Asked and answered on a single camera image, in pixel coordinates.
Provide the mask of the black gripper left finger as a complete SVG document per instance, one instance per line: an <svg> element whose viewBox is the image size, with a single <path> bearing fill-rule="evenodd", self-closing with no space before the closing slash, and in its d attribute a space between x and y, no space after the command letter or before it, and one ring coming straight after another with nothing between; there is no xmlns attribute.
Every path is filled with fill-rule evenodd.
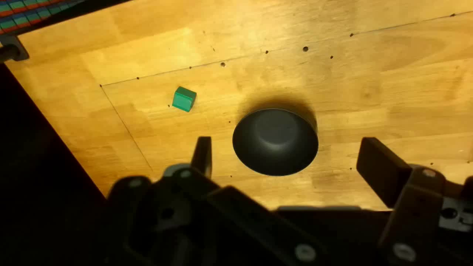
<svg viewBox="0 0 473 266"><path fill-rule="evenodd" d="M206 177L212 176L213 168L213 152L212 137L200 136L191 160L191 167L203 173Z"/></svg>

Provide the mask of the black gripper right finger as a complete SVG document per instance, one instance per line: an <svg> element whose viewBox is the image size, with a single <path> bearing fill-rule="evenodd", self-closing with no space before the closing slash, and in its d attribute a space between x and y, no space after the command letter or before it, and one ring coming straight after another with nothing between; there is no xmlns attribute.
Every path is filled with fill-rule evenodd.
<svg viewBox="0 0 473 266"><path fill-rule="evenodd" d="M383 204L392 208L410 179L413 167L377 137L364 137L356 170Z"/></svg>

